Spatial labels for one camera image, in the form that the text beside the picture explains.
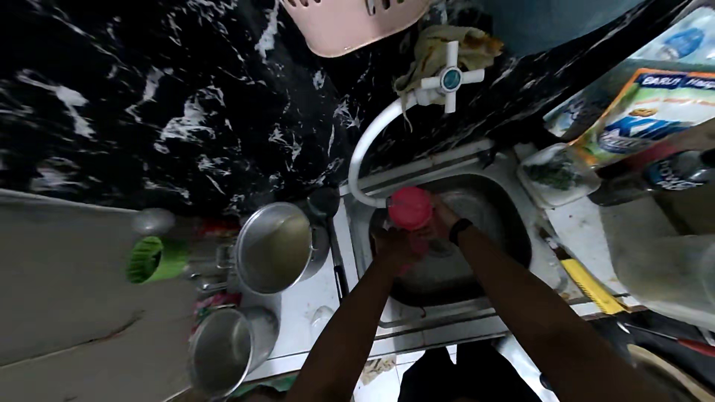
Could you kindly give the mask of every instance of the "cooking pot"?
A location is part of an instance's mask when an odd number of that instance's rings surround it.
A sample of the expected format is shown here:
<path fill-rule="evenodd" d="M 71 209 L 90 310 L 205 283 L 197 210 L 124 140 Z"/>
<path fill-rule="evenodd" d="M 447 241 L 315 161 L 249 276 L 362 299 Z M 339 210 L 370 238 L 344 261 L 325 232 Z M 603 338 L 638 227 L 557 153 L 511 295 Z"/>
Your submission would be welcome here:
<path fill-rule="evenodd" d="M 268 359 L 278 330 L 278 319 L 265 308 L 221 308 L 211 313 L 189 341 L 193 388 L 212 399 L 230 395 Z"/>
<path fill-rule="evenodd" d="M 330 241 L 316 217 L 288 202 L 256 211 L 243 225 L 234 257 L 246 287 L 272 295 L 313 276 L 325 263 Z"/>

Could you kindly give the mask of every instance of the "pink plastic bottle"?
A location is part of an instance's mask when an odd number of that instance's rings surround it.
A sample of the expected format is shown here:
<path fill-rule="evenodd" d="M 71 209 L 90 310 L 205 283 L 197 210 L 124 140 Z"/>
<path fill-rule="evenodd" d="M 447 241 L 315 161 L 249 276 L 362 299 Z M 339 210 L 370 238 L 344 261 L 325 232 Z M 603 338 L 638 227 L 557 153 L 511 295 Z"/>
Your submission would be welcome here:
<path fill-rule="evenodd" d="M 418 187 L 403 187 L 390 197 L 388 214 L 395 225 L 409 231 L 425 227 L 432 221 L 432 202 L 430 195 Z M 428 241 L 410 233 L 412 250 L 424 255 L 429 250 Z M 400 275 L 407 272 L 412 265 L 405 265 Z"/>

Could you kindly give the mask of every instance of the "white faucet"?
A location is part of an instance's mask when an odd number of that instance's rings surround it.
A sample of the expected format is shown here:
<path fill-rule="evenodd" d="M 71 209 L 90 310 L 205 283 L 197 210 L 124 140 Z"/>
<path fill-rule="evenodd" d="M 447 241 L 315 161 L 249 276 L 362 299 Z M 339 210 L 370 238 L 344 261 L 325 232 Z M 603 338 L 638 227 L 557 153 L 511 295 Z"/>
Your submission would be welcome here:
<path fill-rule="evenodd" d="M 370 145 L 375 138 L 383 131 L 391 121 L 400 116 L 416 104 L 427 106 L 435 103 L 434 101 L 444 97 L 445 113 L 453 113 L 457 106 L 457 89 L 462 84 L 471 84 L 473 82 L 481 82 L 484 80 L 484 69 L 462 72 L 457 67 L 457 57 L 459 52 L 459 42 L 451 41 L 447 43 L 447 57 L 445 68 L 435 77 L 422 78 L 420 88 L 410 91 L 406 95 L 406 100 L 403 109 L 402 99 L 396 99 L 393 103 L 385 108 L 363 133 L 360 141 L 355 146 L 355 151 L 350 159 L 350 169 L 347 173 L 347 186 L 355 199 L 363 204 L 377 208 L 386 208 L 388 206 L 387 198 L 368 197 L 357 185 L 358 175 L 360 174 L 360 165 L 363 163 L 363 157 L 368 152 Z"/>

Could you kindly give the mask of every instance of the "black marble backsplash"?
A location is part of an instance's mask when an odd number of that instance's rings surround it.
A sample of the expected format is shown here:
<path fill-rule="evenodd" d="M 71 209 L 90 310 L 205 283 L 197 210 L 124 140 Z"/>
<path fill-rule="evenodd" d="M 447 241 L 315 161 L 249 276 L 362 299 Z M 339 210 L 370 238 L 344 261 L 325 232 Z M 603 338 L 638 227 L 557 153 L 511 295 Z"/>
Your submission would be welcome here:
<path fill-rule="evenodd" d="M 395 120 L 365 174 L 525 134 L 513 123 L 608 71 L 687 3 L 648 1 L 549 52 L 506 52 L 484 83 L 459 91 L 456 113 L 412 109 L 413 132 Z M 476 8 L 447 1 L 399 34 L 321 59 L 278 0 L 12 0 L 0 10 L 0 187 L 188 215 L 236 215 L 340 184 L 362 130 L 396 98 L 420 28 L 490 29 Z"/>

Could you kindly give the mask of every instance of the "forearm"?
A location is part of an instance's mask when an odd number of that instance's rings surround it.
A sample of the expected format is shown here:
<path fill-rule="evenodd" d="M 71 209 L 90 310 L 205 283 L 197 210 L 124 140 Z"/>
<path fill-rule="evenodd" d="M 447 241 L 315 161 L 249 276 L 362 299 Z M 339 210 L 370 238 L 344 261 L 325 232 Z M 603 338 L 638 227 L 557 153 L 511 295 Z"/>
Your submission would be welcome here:
<path fill-rule="evenodd" d="M 370 265 L 315 342 L 288 402 L 349 401 L 370 353 L 397 267 Z"/>
<path fill-rule="evenodd" d="M 458 239 L 497 314 L 560 400 L 665 400 L 556 292 L 483 233 L 469 227 Z"/>
<path fill-rule="evenodd" d="M 459 244 L 492 306 L 512 332 L 535 338 L 583 322 L 548 285 L 476 228 L 462 231 Z"/>

